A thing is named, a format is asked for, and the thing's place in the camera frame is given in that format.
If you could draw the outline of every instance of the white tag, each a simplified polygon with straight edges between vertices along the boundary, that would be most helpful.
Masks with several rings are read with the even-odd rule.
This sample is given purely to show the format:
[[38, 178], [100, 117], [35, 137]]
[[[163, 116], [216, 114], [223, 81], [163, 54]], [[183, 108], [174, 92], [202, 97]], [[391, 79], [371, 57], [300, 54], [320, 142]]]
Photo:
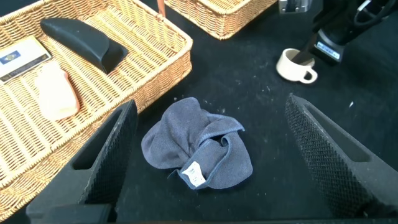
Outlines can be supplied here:
[[361, 11], [362, 11], [364, 8], [366, 8], [366, 6], [368, 6], [371, 2], [372, 2], [372, 0], [366, 0], [365, 2], [363, 2], [362, 5], [358, 7], [358, 12], [361, 12]]
[[189, 181], [195, 187], [198, 187], [199, 185], [206, 182], [205, 178], [201, 174], [200, 165], [196, 161], [193, 161], [192, 164], [188, 167], [188, 169], [183, 171], [182, 174], [187, 175], [189, 177]]

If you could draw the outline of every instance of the woven basket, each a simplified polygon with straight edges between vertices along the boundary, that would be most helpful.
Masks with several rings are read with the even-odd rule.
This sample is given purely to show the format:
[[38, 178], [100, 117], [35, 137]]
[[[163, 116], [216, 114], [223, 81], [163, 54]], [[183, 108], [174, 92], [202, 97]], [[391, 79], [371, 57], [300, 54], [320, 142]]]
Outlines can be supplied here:
[[225, 40], [276, 1], [165, 0], [165, 3], [213, 37]]
[[[129, 53], [106, 75], [44, 35], [46, 17], [80, 19]], [[190, 72], [192, 39], [159, 18], [136, 0], [44, 0], [0, 18], [0, 49], [34, 35], [69, 73], [80, 102], [75, 116], [44, 119], [39, 68], [0, 86], [0, 221], [32, 200], [118, 105], [134, 99], [142, 111]]]

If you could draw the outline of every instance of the cup handle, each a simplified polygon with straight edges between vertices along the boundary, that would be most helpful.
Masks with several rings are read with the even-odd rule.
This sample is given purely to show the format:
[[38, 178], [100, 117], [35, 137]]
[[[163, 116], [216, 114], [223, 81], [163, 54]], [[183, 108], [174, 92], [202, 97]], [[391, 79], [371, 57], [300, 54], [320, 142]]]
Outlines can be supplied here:
[[308, 68], [307, 72], [309, 72], [311, 74], [311, 79], [310, 80], [306, 80], [304, 79], [304, 77], [300, 80], [300, 82], [304, 83], [304, 84], [310, 84], [315, 82], [315, 80], [318, 78], [318, 73], [316, 71], [314, 71], [312, 68]]

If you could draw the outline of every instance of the gray towel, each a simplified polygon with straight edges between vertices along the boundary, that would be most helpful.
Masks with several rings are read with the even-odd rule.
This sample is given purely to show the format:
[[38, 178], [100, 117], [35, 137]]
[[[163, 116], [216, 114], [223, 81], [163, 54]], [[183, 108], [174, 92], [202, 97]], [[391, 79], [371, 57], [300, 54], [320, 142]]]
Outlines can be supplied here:
[[146, 161], [176, 170], [191, 189], [225, 189], [248, 178], [249, 154], [234, 118], [211, 114], [195, 98], [172, 104], [141, 142]]

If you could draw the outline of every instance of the coffee cup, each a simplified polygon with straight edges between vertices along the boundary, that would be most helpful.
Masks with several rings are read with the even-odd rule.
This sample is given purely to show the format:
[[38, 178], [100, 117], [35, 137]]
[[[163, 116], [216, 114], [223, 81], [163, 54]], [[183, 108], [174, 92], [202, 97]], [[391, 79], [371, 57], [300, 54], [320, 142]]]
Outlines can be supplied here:
[[[318, 78], [318, 73], [312, 69], [315, 65], [315, 60], [311, 59], [306, 65], [296, 64], [292, 62], [292, 59], [298, 53], [300, 51], [296, 49], [285, 49], [276, 65], [276, 70], [279, 75], [289, 81], [302, 82], [304, 84], [315, 82]], [[310, 79], [305, 78], [308, 73], [311, 75]]]

